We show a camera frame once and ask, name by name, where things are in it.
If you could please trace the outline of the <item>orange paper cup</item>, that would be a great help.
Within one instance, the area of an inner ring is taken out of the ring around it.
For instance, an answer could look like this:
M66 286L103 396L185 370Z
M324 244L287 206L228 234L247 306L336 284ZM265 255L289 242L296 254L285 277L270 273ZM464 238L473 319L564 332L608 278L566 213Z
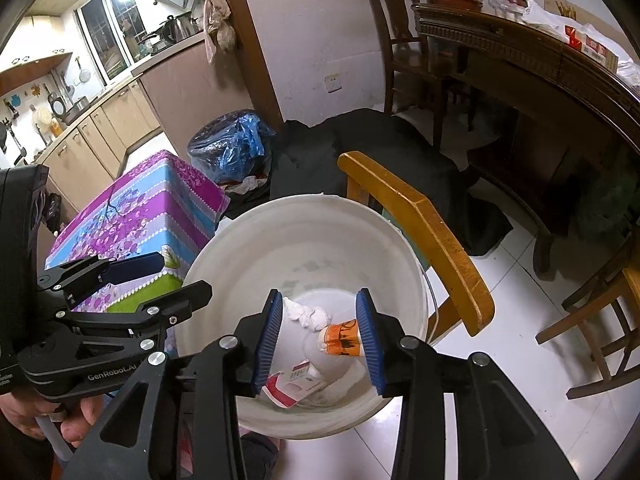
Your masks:
M329 356L364 356L356 318L322 328L317 344L319 350Z

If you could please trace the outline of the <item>red white medicine box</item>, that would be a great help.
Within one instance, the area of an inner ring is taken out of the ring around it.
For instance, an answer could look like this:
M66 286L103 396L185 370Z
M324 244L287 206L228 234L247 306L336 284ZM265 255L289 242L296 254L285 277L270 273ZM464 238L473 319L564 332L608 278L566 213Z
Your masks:
M328 383L317 367L304 361L268 377L262 393L278 408L294 408Z

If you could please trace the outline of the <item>white tissue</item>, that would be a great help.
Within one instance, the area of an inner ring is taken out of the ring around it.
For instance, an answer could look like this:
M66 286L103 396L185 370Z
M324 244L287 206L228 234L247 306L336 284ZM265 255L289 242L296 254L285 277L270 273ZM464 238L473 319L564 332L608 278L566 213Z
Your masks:
M320 307L306 306L293 301L288 297L283 298L283 309L286 317L298 323L304 330L320 332L327 328L332 322L332 315Z

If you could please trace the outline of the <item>blue black trash bag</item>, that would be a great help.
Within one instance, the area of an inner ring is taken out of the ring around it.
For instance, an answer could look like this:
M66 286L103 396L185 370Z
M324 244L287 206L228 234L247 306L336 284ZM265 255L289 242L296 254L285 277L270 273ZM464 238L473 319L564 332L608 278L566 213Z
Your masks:
M276 134L254 110L224 114L192 136L191 165L217 184L242 182L270 154Z

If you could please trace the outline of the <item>beige kitchen cabinets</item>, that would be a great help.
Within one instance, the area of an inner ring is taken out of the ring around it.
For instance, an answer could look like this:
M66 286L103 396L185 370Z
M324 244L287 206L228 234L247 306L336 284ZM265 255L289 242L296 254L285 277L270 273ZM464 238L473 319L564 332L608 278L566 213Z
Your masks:
M233 54L206 60L199 34L153 55L75 119L37 162L50 189L81 210L112 183L125 158L157 133L187 160L192 136L215 118L253 106Z

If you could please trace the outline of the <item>kitchen window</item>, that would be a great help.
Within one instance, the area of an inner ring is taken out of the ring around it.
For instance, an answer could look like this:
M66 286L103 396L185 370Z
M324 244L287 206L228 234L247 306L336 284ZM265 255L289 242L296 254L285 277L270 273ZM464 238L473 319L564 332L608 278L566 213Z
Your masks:
M76 10L80 28L103 80L110 84L149 55L136 0L88 0Z

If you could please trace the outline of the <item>floral striped tablecloth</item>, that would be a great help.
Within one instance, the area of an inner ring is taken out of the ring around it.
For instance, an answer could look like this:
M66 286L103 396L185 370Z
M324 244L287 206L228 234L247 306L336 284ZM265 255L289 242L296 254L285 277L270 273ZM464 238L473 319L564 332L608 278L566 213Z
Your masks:
M107 284L75 308L134 312L142 302L182 286L229 202L200 170L160 151L115 180L73 218L56 238L46 267L89 256L124 260L158 252L164 258L162 270Z

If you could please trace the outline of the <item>white plastic bucket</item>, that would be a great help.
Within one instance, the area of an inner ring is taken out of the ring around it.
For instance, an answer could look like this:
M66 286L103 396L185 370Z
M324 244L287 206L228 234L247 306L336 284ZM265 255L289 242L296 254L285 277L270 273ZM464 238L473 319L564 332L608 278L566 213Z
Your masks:
M179 356L232 334L277 290L283 318L272 372L308 363L326 381L292 408L280 408L265 393L236 402L243 427L277 438L339 434L386 405L361 356L329 356L319 348L324 328L356 318L360 289L407 334L426 334L428 293L408 240L377 212L338 196L280 198L232 220L192 263L186 282L197 281L212 286L213 298L177 326Z

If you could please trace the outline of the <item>yellow wooden chair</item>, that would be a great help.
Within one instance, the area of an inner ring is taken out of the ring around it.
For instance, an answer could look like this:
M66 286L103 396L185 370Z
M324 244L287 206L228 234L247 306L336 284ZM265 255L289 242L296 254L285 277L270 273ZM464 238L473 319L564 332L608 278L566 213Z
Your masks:
M416 244L445 286L448 298L428 319L434 339L459 324L472 337L484 330L494 318L494 300L431 201L361 152L341 154L337 166L347 176L347 197L363 205L375 198Z

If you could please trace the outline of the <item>light wooden stool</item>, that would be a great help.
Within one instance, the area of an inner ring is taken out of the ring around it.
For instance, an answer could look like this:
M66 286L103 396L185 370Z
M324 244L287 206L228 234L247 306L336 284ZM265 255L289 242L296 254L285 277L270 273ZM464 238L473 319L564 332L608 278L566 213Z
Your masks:
M631 356L639 351L639 252L615 271L597 280L586 299L571 302L567 315L536 335L538 344L577 330L584 338L600 378L570 388L567 399L577 400L636 382L639 367Z

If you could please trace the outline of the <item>steel kettle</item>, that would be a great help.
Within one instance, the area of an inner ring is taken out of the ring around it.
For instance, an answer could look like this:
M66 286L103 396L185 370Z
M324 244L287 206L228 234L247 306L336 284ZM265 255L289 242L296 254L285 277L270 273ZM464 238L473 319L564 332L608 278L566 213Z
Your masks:
M180 30L178 25L179 23L176 21L176 18L173 15L168 15L166 20L163 21L158 29L160 38L168 44L176 44L180 41Z

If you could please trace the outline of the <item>hanging beige cloth bags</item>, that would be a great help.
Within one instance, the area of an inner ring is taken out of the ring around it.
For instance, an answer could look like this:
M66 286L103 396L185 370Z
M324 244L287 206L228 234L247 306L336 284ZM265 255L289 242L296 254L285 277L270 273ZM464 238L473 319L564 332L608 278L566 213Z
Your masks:
M218 52L230 53L236 46L236 32L229 20L227 0L204 0L203 32L206 60L212 65Z

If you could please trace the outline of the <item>dark wooden dining table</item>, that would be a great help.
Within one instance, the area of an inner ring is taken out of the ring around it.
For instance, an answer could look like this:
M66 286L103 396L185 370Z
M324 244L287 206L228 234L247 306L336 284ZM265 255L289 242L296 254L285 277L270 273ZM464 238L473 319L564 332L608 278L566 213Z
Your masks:
M413 11L431 69L510 108L498 139L469 150L469 172L534 220L534 270L548 273L553 242L577 221L592 186L612 174L617 155L639 155L638 96L539 30L436 4Z

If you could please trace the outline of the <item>dark wooden chair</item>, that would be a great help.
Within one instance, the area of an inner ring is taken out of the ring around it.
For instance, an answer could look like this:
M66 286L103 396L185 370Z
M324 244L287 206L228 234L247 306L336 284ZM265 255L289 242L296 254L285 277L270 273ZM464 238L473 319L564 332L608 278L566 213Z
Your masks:
M369 0L380 40L384 68L385 114L392 114L396 94L408 98L410 93L396 86L396 75L406 75L428 82L434 88L432 145L442 148L442 132L448 106L448 84L443 76L428 69L428 44L411 27L409 6L419 0Z

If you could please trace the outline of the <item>white wall socket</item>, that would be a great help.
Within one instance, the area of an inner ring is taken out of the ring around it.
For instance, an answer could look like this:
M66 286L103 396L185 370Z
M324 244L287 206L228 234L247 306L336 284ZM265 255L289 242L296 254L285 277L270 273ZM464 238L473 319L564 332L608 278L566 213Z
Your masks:
M340 74L329 74L323 79L326 92L333 93L340 91L342 88L342 80Z

